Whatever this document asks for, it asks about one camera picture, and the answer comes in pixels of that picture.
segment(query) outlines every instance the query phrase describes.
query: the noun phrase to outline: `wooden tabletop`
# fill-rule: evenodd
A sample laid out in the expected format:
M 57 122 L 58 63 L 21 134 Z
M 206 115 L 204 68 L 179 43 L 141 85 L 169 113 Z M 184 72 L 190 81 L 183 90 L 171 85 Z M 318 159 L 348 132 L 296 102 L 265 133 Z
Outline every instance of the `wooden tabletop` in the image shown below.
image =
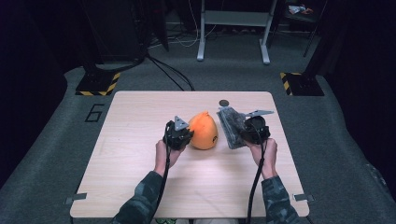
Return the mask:
M 165 124 L 179 116 L 189 121 L 208 111 L 219 131 L 209 150 L 188 145 L 169 171 L 163 199 L 155 217 L 246 217 L 248 197 L 257 165 L 247 147 L 229 149 L 219 117 L 220 100 L 237 112 L 273 110 L 263 116 L 271 137 L 278 143 L 276 170 L 300 217 L 309 213 L 306 201 L 292 194 L 304 193 L 274 99 L 263 91 L 119 91 L 109 108 L 78 193 L 72 217 L 114 217 L 134 195 L 134 188 L 154 168 L 155 144 Z M 254 195 L 253 217 L 265 217 L 262 187 Z

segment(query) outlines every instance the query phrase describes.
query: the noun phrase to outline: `yellow and black hazard tape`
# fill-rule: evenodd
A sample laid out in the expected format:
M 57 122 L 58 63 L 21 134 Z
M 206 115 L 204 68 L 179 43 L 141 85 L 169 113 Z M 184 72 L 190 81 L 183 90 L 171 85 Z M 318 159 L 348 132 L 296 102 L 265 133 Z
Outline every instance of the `yellow and black hazard tape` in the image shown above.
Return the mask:
M 111 92 L 114 91 L 114 88 L 116 88 L 116 84 L 119 78 L 120 78 L 120 73 L 114 75 L 113 79 L 111 80 L 111 84 L 108 86 L 106 91 L 76 91 L 76 95 L 85 95 L 85 96 L 110 95 Z
M 283 87 L 285 88 L 286 94 L 293 95 L 293 92 L 291 91 L 290 84 L 287 79 L 287 75 L 300 76 L 301 73 L 280 73 L 280 78 L 282 78 Z

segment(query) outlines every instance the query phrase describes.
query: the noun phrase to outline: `long sleeve shirt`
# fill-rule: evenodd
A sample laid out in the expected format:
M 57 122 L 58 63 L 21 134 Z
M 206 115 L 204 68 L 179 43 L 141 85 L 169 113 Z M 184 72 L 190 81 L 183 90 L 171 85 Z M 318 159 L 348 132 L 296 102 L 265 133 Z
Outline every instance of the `long sleeve shirt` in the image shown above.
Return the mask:
M 136 186 L 134 197 L 128 200 L 112 219 L 112 224 L 149 224 L 157 208 L 163 178 L 151 171 Z M 267 224 L 299 223 L 297 212 L 290 204 L 289 194 L 279 176 L 262 181 L 262 196 Z

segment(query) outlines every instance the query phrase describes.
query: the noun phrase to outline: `orange pumpkin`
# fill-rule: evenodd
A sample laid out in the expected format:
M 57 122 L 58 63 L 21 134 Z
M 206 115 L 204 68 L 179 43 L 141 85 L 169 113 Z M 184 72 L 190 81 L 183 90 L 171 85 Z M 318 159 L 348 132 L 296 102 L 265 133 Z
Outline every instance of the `orange pumpkin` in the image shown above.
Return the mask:
M 218 142 L 218 127 L 207 111 L 195 115 L 189 122 L 194 131 L 191 144 L 202 150 L 210 149 Z

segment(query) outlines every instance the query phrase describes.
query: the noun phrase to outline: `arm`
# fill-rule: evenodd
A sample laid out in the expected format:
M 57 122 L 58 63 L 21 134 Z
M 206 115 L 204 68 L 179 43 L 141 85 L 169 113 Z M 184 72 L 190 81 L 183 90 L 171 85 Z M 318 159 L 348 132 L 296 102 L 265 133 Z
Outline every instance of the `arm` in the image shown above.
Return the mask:
M 171 150 L 169 167 L 176 163 L 183 150 L 184 148 Z M 154 170 L 149 172 L 136 186 L 134 196 L 120 208 L 120 211 L 112 219 L 112 224 L 145 224 L 151 222 L 157 209 L 157 200 L 163 182 L 165 165 L 166 145 L 160 140 L 156 145 Z
M 256 164 L 262 157 L 262 149 L 259 145 L 246 142 L 250 148 L 253 160 Z M 280 177 L 276 172 L 277 143 L 269 138 L 264 153 L 264 165 L 262 167 L 262 197 L 267 214 L 267 223 L 299 223 L 297 212 L 290 204 L 289 194 L 286 191 Z

